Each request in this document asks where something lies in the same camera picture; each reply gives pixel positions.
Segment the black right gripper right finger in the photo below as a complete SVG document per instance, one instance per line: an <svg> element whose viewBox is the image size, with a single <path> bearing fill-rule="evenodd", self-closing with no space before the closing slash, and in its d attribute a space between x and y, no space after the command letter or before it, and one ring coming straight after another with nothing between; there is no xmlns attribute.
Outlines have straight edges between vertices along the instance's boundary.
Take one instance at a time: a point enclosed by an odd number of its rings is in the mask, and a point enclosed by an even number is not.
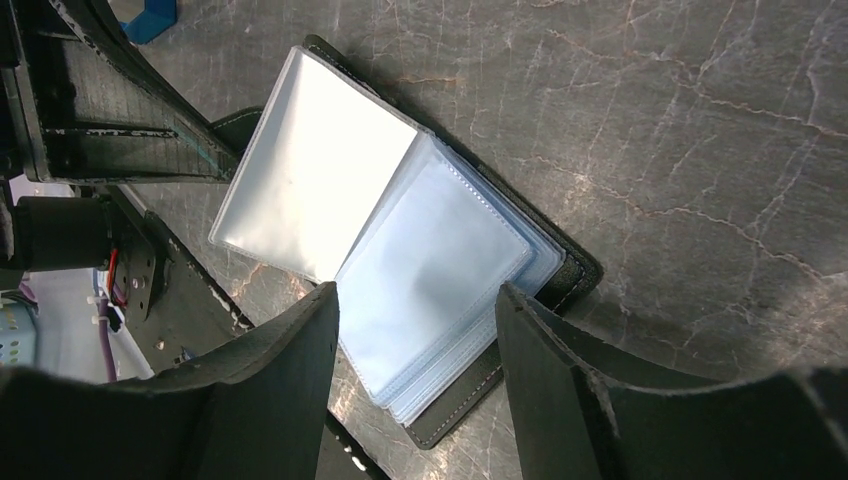
<svg viewBox="0 0 848 480"><path fill-rule="evenodd" d="M515 286L496 321L527 479L843 479L847 371L715 382L627 353Z"/></svg>

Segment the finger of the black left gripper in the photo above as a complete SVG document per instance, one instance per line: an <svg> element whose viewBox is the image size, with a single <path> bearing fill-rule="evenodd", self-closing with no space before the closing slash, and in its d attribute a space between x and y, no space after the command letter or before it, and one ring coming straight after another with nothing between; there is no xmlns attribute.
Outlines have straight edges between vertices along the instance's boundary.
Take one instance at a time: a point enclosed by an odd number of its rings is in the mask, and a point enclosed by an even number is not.
<svg viewBox="0 0 848 480"><path fill-rule="evenodd" d="M1 175L77 185L230 180L239 153L106 1L1 5Z"/></svg>

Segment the black card holder wallet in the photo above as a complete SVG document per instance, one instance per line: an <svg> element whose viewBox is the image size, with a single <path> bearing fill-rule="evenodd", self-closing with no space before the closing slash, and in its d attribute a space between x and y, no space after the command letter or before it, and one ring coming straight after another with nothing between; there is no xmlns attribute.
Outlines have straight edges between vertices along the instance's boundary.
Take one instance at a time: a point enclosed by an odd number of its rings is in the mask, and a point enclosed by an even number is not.
<svg viewBox="0 0 848 480"><path fill-rule="evenodd" d="M290 50L209 239L334 282L346 358L423 450L501 379L503 284L561 312L601 277L515 189L317 35Z"/></svg>

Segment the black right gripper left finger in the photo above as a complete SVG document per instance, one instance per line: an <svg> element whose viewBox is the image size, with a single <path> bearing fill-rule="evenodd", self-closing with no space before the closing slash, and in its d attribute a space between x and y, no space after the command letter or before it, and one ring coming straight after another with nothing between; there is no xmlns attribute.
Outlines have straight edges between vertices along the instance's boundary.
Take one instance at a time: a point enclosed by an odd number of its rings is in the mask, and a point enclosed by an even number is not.
<svg viewBox="0 0 848 480"><path fill-rule="evenodd" d="M5 479L311 479L339 332L333 282L146 380L1 371Z"/></svg>

